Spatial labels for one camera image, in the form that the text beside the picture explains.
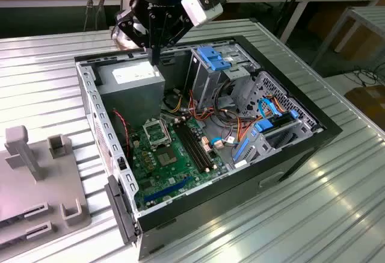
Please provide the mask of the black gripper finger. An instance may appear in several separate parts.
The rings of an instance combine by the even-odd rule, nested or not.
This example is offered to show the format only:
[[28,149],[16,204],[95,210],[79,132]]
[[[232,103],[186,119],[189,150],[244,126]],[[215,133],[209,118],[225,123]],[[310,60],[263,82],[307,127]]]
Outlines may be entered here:
[[155,14],[152,6],[135,5],[123,11],[117,26],[137,46],[145,49],[151,65],[155,64]]
[[174,46],[192,27],[187,14],[166,14],[162,28],[155,36],[154,65],[158,65],[162,49]]

